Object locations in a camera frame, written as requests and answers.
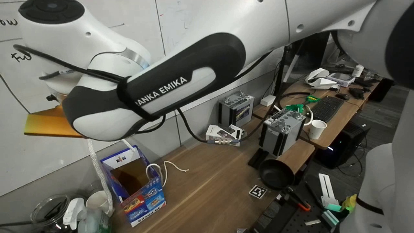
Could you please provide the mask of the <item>black monitor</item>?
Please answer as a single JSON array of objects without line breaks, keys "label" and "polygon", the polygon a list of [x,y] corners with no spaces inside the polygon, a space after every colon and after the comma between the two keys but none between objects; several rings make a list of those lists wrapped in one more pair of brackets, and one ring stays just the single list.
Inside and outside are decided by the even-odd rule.
[{"label": "black monitor", "polygon": [[304,75],[320,68],[329,37],[328,31],[316,33],[287,46],[282,82],[292,74]]}]

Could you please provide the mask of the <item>glass jar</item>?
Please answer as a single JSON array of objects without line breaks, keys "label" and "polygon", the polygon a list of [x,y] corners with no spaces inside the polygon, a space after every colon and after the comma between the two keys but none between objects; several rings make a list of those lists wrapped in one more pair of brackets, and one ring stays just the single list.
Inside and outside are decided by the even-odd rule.
[{"label": "glass jar", "polygon": [[66,194],[56,194],[41,201],[30,214],[31,233],[71,233],[63,224],[63,217],[70,203]]}]

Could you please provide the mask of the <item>black keyboard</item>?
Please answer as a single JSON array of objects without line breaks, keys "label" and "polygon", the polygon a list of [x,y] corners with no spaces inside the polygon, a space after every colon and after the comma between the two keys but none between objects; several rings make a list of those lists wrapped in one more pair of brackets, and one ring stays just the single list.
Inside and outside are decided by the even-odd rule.
[{"label": "black keyboard", "polygon": [[336,115],[344,102],[343,99],[325,96],[312,107],[313,120],[328,123]]}]

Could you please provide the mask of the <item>white bracket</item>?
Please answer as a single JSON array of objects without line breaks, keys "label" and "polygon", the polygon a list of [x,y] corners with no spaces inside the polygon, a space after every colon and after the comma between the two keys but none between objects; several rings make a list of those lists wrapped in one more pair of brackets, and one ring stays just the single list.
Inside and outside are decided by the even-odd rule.
[{"label": "white bracket", "polygon": [[334,196],[329,175],[320,173],[318,176],[322,190],[321,201],[323,206],[329,210],[340,211],[341,206],[339,205],[339,201]]}]

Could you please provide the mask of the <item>orange board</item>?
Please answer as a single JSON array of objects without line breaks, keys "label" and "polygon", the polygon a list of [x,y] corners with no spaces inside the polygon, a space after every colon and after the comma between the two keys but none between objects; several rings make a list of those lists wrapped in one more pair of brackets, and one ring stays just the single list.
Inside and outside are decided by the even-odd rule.
[{"label": "orange board", "polygon": [[62,105],[28,114],[24,134],[27,136],[83,138],[69,124]]}]

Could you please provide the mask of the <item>wooden desk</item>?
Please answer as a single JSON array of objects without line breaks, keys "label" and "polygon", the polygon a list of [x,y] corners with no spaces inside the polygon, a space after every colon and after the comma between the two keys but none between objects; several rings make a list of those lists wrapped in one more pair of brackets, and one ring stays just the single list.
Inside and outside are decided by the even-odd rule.
[{"label": "wooden desk", "polygon": [[[341,108],[337,111],[336,115],[331,118],[330,121],[327,123],[327,127],[322,132],[321,136],[318,140],[313,140],[308,138],[310,126],[304,126],[303,130],[301,131],[300,139],[314,145],[316,148],[319,149],[327,149],[327,147],[332,143],[332,141],[337,137],[343,127],[350,121],[350,119],[361,109],[363,109],[364,104],[367,102],[369,96],[372,94],[372,91],[377,87],[379,83],[373,84],[373,86],[369,87],[370,91],[364,93],[364,99],[355,99],[351,96],[349,100],[347,100]],[[350,88],[360,88],[361,86],[356,84],[351,84]],[[340,93],[349,94],[349,87],[348,88],[340,88]],[[291,93],[291,92],[312,92],[313,96],[318,98],[323,98],[325,96],[335,97],[336,92],[329,91],[329,90],[314,90],[311,89],[311,86],[306,84],[305,81],[297,81],[294,84],[291,84],[284,92]],[[302,104],[305,101],[306,95],[293,95],[292,97],[285,97],[281,100],[281,105],[289,105],[289,104]],[[267,110],[271,106],[263,106],[257,105],[253,108],[253,115],[257,118],[263,118],[266,114]]]}]

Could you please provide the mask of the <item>black frying pan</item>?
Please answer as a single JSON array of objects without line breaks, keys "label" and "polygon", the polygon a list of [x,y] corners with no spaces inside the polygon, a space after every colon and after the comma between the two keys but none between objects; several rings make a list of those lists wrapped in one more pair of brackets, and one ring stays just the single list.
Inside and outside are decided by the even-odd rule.
[{"label": "black frying pan", "polygon": [[293,170],[276,156],[259,148],[247,163],[258,171],[259,177],[266,187],[283,190],[294,184]]}]

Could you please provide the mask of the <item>black glove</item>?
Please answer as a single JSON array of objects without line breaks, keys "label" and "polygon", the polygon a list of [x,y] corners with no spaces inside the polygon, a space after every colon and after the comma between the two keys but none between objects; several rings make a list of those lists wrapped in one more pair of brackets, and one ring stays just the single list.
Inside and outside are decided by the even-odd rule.
[{"label": "black glove", "polygon": [[349,88],[348,92],[355,98],[355,99],[365,99],[365,90],[363,88]]}]

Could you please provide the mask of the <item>crumpled white paper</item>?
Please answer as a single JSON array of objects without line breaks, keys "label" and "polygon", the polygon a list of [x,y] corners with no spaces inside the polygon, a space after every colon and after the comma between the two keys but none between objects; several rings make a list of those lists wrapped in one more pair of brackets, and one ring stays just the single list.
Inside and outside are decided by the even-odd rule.
[{"label": "crumpled white paper", "polygon": [[337,83],[328,79],[329,71],[323,68],[318,68],[312,71],[305,79],[305,83],[311,86],[311,89],[328,90]]}]

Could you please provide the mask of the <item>yellow green plastic part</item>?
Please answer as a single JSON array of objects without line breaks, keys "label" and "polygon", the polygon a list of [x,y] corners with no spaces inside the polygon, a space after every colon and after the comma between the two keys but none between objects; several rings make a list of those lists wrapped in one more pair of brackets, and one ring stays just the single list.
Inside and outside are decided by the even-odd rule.
[{"label": "yellow green plastic part", "polygon": [[351,196],[347,196],[346,199],[341,203],[341,211],[348,211],[352,213],[356,206],[356,199],[358,195],[354,194]]}]

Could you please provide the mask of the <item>orange handled pliers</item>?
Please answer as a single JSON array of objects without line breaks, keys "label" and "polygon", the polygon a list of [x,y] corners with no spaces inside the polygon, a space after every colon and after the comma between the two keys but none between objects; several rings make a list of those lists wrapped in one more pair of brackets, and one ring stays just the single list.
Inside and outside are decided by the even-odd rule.
[{"label": "orange handled pliers", "polygon": [[308,202],[305,201],[305,199],[302,197],[302,195],[294,190],[291,187],[287,187],[286,194],[289,196],[288,200],[293,204],[302,209],[303,211],[310,211],[311,205],[309,205]]}]

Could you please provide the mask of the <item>grey battery with label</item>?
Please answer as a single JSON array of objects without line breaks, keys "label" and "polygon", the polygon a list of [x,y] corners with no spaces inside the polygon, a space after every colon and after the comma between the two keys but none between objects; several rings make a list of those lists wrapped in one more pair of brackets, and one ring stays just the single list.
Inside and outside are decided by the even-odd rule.
[{"label": "grey battery with label", "polygon": [[229,127],[230,125],[241,128],[252,118],[254,97],[237,91],[219,101],[218,125]]}]

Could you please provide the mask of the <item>black computer tower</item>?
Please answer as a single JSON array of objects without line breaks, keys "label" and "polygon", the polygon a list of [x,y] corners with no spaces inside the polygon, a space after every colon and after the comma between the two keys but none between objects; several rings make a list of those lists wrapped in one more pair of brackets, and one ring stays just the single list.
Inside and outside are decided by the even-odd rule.
[{"label": "black computer tower", "polygon": [[328,169],[343,165],[351,158],[371,128],[372,125],[362,118],[349,121],[327,149],[317,150],[315,159]]}]

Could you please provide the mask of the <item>white spray bottle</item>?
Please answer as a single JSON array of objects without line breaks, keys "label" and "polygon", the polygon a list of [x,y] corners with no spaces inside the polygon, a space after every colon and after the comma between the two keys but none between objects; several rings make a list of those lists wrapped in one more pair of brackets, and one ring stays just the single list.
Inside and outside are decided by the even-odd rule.
[{"label": "white spray bottle", "polygon": [[108,215],[100,209],[87,207],[83,198],[69,202],[63,224],[77,233],[113,233]]}]

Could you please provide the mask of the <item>flat white box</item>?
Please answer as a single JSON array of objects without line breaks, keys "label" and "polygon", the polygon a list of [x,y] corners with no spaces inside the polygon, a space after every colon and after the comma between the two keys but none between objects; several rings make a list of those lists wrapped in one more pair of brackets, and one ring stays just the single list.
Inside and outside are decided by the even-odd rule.
[{"label": "flat white box", "polygon": [[334,81],[337,83],[337,85],[340,85],[342,87],[349,87],[351,84],[353,84],[353,82],[355,81],[355,77],[348,75],[348,74],[343,74],[343,73],[332,73],[330,75],[328,75],[326,77],[327,79]]}]

